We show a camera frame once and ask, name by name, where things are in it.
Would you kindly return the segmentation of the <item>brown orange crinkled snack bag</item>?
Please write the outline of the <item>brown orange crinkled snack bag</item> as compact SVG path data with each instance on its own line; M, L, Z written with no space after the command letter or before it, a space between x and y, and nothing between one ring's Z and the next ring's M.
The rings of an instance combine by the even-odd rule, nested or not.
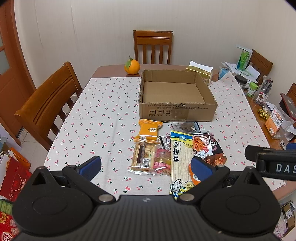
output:
M198 185L214 172L216 172L216 166L225 165L227 158L225 156L208 156L205 159L199 157L193 157L189 164L189 175L194 186Z

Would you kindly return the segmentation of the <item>white small fish snack pouch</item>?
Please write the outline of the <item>white small fish snack pouch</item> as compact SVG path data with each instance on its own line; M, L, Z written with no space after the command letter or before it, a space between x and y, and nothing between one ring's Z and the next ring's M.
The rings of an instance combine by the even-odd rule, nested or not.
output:
M208 133L193 134L193 154L205 159L213 154L210 135Z

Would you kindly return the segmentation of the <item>yellow blue fish strip pack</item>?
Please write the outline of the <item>yellow blue fish strip pack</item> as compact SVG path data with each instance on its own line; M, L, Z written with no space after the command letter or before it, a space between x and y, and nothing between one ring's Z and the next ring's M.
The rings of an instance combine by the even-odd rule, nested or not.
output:
M193 136L171 131L171 182L170 194L177 199L194 187L189 165L193 158Z

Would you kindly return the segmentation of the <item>pink red snack packet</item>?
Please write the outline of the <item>pink red snack packet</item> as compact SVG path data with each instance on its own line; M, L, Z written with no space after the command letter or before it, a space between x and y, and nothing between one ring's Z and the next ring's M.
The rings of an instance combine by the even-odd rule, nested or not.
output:
M171 175L171 151L166 149L157 149L154 154L153 171L162 175Z

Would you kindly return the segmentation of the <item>dark clear jerky pouch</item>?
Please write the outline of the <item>dark clear jerky pouch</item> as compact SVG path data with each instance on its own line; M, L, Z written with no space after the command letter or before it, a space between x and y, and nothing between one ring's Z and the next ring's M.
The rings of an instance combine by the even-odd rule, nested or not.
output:
M196 121L174 122L171 123L171 128L177 132L194 134L200 133L200 127Z

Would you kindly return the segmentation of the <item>clear cracker pack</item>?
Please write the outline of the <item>clear cracker pack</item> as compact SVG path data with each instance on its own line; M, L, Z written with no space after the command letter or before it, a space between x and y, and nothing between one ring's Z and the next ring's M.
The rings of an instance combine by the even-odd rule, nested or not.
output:
M136 142L130 171L152 174L154 172L154 156L158 147L155 143Z

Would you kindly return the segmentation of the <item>orange snack packet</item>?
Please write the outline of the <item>orange snack packet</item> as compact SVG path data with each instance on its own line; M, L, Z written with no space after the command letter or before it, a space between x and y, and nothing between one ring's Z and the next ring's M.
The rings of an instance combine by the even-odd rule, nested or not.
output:
M138 135L134 137L135 142L145 142L152 144L159 144L158 130L162 128L162 121L140 119L138 121L140 130Z

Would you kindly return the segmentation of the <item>black red bull snack packet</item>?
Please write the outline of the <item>black red bull snack packet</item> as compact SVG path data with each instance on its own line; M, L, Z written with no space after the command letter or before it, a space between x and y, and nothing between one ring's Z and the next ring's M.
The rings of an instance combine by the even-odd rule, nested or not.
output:
M222 148L220 147L217 140L214 138L213 134L210 133L210 140L211 140L211 146L212 146L212 153L213 155L222 156L224 154Z

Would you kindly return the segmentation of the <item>small brown pig snack packet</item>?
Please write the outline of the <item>small brown pig snack packet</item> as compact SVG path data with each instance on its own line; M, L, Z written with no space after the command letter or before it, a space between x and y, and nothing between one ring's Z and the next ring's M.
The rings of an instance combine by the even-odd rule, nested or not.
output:
M161 146L163 149L171 150L171 136L170 135L159 136L159 140L161 142Z

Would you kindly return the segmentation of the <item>gold foil candies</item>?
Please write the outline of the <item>gold foil candies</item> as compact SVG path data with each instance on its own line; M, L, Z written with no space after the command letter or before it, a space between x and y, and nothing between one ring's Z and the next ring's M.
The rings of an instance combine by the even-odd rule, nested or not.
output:
M259 116L262 119L267 120L269 118L270 111L267 108L265 108L265 107L259 108L257 111L258 111Z

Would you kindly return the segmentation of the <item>cherry print tablecloth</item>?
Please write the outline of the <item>cherry print tablecloth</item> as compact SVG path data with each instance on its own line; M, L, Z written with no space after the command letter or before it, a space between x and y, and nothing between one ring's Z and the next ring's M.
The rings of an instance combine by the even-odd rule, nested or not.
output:
M200 157L211 165L222 164L241 171L254 162L246 160L248 145L268 147L248 101L227 74L206 87L216 108L214 118L189 120L185 104L149 104L149 116L139 116L144 87L169 99L201 93L199 82L173 84L146 78L92 78L76 101L45 160L51 171L80 167L99 156L101 166L93 183L120 195L179 196L200 182L191 159Z

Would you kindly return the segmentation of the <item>wooden chair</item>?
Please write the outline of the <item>wooden chair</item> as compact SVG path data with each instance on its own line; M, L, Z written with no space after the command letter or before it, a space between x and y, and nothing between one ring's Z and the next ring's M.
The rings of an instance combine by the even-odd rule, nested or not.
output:
M137 61L138 47L142 46L142 63L147 64L147 48L151 50L151 64L156 63L156 51L159 51L159 64L164 63L164 48L168 55L166 64L171 63L171 48L173 43L173 31L143 31L133 30L134 56Z
M63 106L73 108L71 97L74 94L80 96L81 92L73 66L67 61L15 112L15 118L40 145L49 150L53 144L48 137L49 132L57 135L60 130L54 123L56 117L65 121L67 115L62 110Z
M263 77L269 75L273 67L273 63L271 61L267 60L254 49L252 50L252 56L250 58L249 65L259 72L259 76L257 78L258 84L262 84Z

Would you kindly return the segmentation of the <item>open cardboard box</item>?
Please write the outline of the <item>open cardboard box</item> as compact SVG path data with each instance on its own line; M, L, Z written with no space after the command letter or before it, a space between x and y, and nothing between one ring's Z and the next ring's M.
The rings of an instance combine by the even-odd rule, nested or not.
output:
M217 102L197 72L183 70L144 70L138 97L141 119L212 121Z

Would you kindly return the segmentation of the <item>pile of papers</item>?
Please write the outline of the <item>pile of papers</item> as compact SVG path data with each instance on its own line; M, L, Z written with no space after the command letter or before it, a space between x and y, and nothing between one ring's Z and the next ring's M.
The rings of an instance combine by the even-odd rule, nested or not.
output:
M222 62L222 65L226 67L234 75L241 75L244 78L246 78L247 81L255 83L258 82L260 73L250 65L247 66L245 70L239 70L238 68L236 68L236 64L231 64L228 62Z

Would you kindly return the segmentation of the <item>wooden glass door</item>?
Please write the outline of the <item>wooden glass door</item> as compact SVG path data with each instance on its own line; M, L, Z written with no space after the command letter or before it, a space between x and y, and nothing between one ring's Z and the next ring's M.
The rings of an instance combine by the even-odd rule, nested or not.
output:
M25 62L16 29L14 1L1 5L1 123L17 137L22 125L15 112L36 90Z

